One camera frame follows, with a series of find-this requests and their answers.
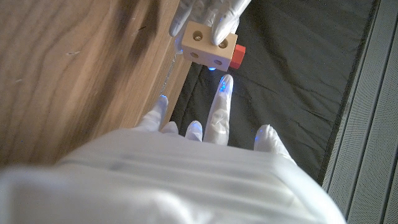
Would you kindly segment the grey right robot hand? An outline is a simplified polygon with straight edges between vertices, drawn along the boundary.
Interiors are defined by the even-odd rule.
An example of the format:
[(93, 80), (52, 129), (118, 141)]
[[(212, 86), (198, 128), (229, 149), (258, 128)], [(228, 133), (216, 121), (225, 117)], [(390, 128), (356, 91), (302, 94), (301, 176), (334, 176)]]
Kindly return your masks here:
[(164, 123), (166, 96), (132, 129), (96, 138), (48, 167), (1, 172), (2, 223), (344, 223), (330, 196), (270, 125), (253, 150), (228, 146), (233, 78), (205, 126)]

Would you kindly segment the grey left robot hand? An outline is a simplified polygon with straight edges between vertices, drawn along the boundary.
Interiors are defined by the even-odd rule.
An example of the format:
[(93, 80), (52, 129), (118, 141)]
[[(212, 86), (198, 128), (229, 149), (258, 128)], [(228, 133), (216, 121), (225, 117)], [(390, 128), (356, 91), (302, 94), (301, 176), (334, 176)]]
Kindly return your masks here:
[(211, 27), (211, 43), (220, 45), (235, 33), (239, 18), (251, 0), (180, 0), (170, 23), (169, 34), (175, 38), (174, 49), (181, 54), (182, 37), (187, 22), (193, 21)]

